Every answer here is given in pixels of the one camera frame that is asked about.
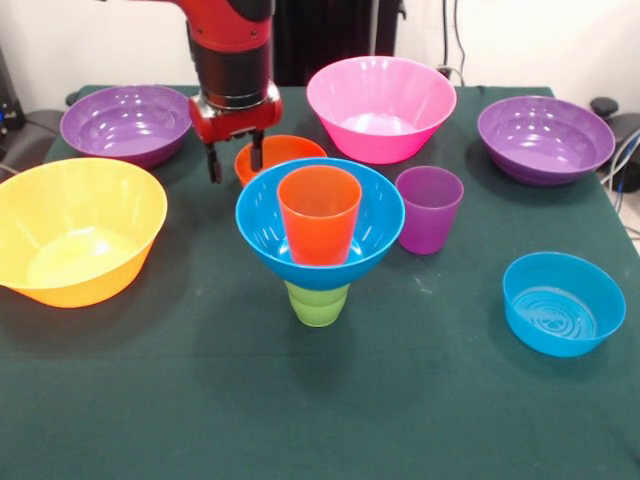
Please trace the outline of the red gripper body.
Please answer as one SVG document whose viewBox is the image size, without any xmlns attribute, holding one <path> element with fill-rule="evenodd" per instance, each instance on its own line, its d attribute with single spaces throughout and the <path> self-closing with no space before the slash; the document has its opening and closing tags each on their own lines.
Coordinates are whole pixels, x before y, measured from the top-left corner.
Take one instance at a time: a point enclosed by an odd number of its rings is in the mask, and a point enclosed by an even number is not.
<svg viewBox="0 0 640 480">
<path fill-rule="evenodd" d="M 188 111 L 199 138 L 204 144 L 212 144 L 275 126 L 281 120 L 283 106 L 278 87 L 270 82 L 266 98 L 248 108 L 214 107 L 198 93 L 188 99 Z"/>
</svg>

